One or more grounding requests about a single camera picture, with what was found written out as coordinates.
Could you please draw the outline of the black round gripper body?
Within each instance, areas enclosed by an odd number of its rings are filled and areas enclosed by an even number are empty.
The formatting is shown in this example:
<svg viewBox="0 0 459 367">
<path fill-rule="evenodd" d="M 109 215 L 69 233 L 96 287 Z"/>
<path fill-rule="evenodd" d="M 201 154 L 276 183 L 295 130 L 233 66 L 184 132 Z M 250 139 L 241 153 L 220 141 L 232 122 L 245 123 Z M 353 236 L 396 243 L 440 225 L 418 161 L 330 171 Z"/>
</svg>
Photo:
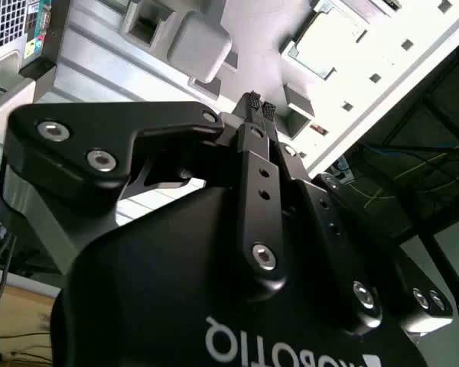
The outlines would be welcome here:
<svg viewBox="0 0 459 367">
<path fill-rule="evenodd" d="M 255 218 L 274 239 L 279 289 L 236 244 L 233 194 L 203 189 L 93 241 L 51 314 L 55 366 L 423 366 L 400 326 L 379 325 L 326 269 L 317 220 Z"/>
</svg>

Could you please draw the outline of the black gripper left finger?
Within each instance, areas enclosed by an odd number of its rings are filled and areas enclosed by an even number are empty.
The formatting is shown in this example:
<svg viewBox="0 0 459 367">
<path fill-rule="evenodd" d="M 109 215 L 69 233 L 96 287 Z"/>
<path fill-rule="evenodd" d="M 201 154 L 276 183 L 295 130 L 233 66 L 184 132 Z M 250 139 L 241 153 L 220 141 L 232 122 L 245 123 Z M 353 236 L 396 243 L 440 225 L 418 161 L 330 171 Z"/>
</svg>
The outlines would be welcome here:
<svg viewBox="0 0 459 367">
<path fill-rule="evenodd" d="M 26 105 L 5 136 L 0 207 L 31 232 L 67 275 L 96 239 L 194 192 L 233 194 L 236 244 L 285 282 L 278 243 L 257 243 L 255 218 L 282 224 L 278 165 L 262 119 L 237 127 L 199 102 Z"/>
</svg>

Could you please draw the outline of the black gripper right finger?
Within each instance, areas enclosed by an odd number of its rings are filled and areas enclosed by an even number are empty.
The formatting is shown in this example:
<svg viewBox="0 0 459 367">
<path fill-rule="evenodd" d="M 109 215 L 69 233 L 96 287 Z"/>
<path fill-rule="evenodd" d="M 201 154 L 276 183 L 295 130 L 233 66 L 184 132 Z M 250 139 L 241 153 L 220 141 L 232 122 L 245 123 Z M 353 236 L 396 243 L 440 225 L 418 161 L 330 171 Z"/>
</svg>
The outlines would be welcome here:
<svg viewBox="0 0 459 367">
<path fill-rule="evenodd" d="M 318 262 L 317 286 L 326 311 L 358 335 L 378 328 L 386 316 L 409 334 L 450 324 L 451 303 L 423 270 L 353 210 L 330 174 L 310 179 L 296 150 L 279 142 L 273 104 L 262 104 L 262 121 L 301 224 L 311 230 L 309 249 Z"/>
</svg>

